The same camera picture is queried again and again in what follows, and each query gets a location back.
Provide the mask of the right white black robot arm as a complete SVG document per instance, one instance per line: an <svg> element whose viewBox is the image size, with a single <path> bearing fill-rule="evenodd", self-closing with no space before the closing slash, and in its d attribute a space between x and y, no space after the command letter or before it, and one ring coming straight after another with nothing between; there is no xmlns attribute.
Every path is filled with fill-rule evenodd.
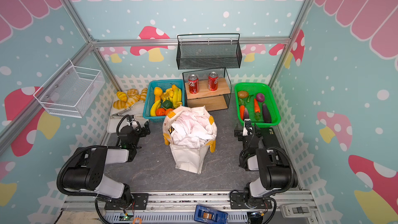
<svg viewBox="0 0 398 224"><path fill-rule="evenodd" d="M249 182L243 192L230 192L232 209L271 208L269 197L298 186L293 163L281 147L273 128L261 128L250 119L245 119L242 128L235 128L234 136L243 144L239 167L258 172L259 177Z"/></svg>

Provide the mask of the white plastic grocery bag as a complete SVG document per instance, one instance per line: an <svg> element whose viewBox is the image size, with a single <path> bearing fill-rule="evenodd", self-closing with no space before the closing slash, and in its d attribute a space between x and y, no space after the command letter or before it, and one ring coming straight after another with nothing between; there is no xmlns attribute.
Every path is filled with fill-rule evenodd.
<svg viewBox="0 0 398 224"><path fill-rule="evenodd" d="M217 126L207 109L181 107L171 122L171 139L174 145L191 149L202 148L216 140Z"/></svg>

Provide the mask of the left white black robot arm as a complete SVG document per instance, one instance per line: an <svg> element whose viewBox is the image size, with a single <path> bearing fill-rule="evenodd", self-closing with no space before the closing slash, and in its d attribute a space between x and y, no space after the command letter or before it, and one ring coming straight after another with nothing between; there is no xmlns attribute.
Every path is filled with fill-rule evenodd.
<svg viewBox="0 0 398 224"><path fill-rule="evenodd" d="M125 115L116 127L116 146L80 147L68 158L57 177L58 190L68 196L92 196L113 208L127 209L139 202L128 184L104 174L106 165L132 162L140 149L140 138L150 134L149 122Z"/></svg>

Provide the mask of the cream canvas tote bag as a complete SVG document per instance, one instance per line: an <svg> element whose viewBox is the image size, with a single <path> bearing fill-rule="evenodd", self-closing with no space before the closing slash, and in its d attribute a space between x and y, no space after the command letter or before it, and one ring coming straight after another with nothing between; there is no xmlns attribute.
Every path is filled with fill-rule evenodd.
<svg viewBox="0 0 398 224"><path fill-rule="evenodd" d="M171 132L173 130L171 127L171 122L176 114L180 112L180 108L181 106L168 113L164 119L162 130L165 145L170 146L173 158L176 162L177 169L201 174L202 166L207 152L209 150L211 152L214 152L216 149L216 140L211 142L209 145L197 149L191 149L186 146L174 145L171 139Z"/></svg>

